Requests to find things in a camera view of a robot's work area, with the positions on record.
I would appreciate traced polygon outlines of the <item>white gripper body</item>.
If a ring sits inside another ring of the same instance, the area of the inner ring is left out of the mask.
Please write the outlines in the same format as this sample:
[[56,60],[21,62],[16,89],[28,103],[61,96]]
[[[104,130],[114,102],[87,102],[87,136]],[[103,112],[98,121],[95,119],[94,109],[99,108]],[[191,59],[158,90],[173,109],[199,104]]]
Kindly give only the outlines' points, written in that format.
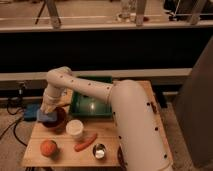
[[58,104],[58,99],[56,98],[49,98],[49,97],[44,97],[40,110],[44,113],[44,114],[49,114],[52,113],[55,108],[57,107]]

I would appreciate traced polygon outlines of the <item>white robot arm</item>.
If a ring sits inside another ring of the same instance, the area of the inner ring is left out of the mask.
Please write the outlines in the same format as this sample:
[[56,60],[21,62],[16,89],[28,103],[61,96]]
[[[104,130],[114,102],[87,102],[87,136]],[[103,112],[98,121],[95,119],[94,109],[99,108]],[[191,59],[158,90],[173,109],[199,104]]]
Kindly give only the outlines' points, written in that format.
[[39,121],[56,120],[54,109],[66,88],[96,98],[112,108],[127,171],[173,171],[151,102],[139,83],[82,79],[74,77],[69,67],[49,70],[46,81]]

